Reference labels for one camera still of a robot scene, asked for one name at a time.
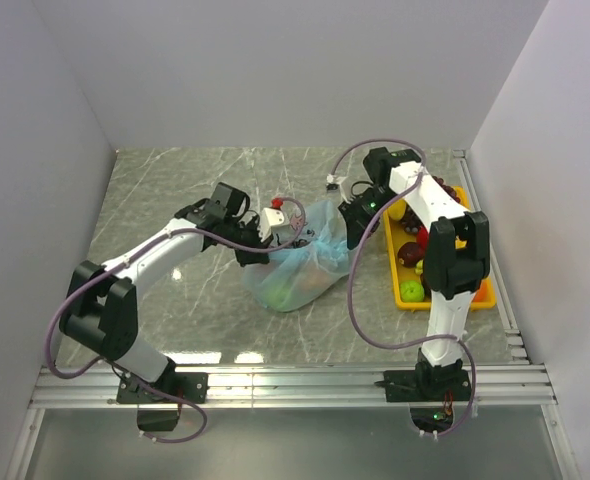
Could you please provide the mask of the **light blue plastic bag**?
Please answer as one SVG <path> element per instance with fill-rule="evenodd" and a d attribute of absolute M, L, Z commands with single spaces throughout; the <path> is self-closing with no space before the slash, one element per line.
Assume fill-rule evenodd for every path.
<path fill-rule="evenodd" d="M 349 274 L 352 253 L 344 219 L 329 200 L 306 207 L 301 235 L 273 252 L 267 264 L 243 269 L 241 284 L 264 307 L 291 312 L 317 299 Z"/>

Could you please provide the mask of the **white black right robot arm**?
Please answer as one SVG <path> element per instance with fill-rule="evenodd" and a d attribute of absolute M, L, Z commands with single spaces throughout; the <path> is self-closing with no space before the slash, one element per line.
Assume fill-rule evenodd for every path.
<path fill-rule="evenodd" d="M 419 349 L 407 396 L 411 401 L 473 400 L 476 367 L 462 335 L 474 296 L 490 273 L 489 220 L 439 185 L 419 147 L 402 141 L 391 152 L 385 144 L 374 140 L 363 160 L 370 187 L 339 206 L 347 248 L 358 261 L 376 223 L 399 200 L 427 227 L 424 278 L 431 307 L 426 335 L 402 345 Z"/>

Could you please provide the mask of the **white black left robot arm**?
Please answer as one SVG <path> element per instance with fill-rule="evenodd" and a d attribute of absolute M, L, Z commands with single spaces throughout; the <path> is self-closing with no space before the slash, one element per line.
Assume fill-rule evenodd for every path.
<path fill-rule="evenodd" d="M 269 243 L 259 233 L 259 216 L 243 218 L 249 209 L 247 193 L 218 183 L 210 196 L 177 211 L 160 231 L 127 253 L 102 263 L 82 262 L 55 316 L 55 329 L 139 379 L 152 401 L 178 395 L 175 362 L 142 329 L 151 317 L 146 299 L 175 268 L 212 246 L 235 244 L 242 266 L 267 261 Z"/>

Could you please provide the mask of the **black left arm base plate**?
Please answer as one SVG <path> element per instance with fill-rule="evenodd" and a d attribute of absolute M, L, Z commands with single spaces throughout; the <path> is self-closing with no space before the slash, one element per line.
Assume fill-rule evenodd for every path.
<path fill-rule="evenodd" d="M 195 404 L 206 401 L 209 375 L 206 372 L 175 372 L 149 384 L 135 376 L 120 380 L 116 403 L 126 405 L 145 405 L 176 403 L 170 396 L 181 398 Z"/>

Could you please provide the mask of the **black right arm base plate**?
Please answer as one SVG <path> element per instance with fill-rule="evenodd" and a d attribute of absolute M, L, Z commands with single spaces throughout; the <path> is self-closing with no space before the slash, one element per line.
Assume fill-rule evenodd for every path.
<path fill-rule="evenodd" d="M 388 370 L 383 372 L 383 388 L 388 403 L 468 401 L 472 387 L 468 373 L 460 370 L 446 375 L 432 371 Z"/>

